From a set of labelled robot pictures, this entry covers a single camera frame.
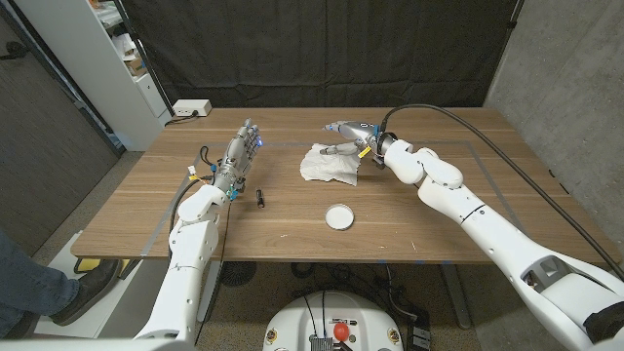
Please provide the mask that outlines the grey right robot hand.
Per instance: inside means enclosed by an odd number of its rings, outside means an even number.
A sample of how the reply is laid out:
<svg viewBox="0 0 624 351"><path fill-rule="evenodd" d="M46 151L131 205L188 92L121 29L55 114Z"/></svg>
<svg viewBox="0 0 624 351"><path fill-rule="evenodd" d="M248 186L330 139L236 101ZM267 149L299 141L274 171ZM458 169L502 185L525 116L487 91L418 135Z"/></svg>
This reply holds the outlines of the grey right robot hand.
<svg viewBox="0 0 624 351"><path fill-rule="evenodd" d="M378 125L366 122L337 121L327 124L324 130L337 132L343 137L350 139L350 142L322 148L320 150L322 155L357 154L362 158L368 153L373 153L372 159L381 169L385 167L385 152L397 140L393 133L382 132Z"/></svg>

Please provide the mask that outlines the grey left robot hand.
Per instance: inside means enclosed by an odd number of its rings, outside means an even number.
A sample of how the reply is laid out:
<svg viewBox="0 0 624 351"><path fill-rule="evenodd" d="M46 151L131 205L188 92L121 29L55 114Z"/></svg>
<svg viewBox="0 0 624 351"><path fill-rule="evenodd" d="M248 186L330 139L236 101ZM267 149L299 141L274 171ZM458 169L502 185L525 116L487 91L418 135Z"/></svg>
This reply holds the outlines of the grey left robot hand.
<svg viewBox="0 0 624 351"><path fill-rule="evenodd" d="M239 191L261 145L259 128L248 118L230 140L214 175L214 186L227 195Z"/></svg>

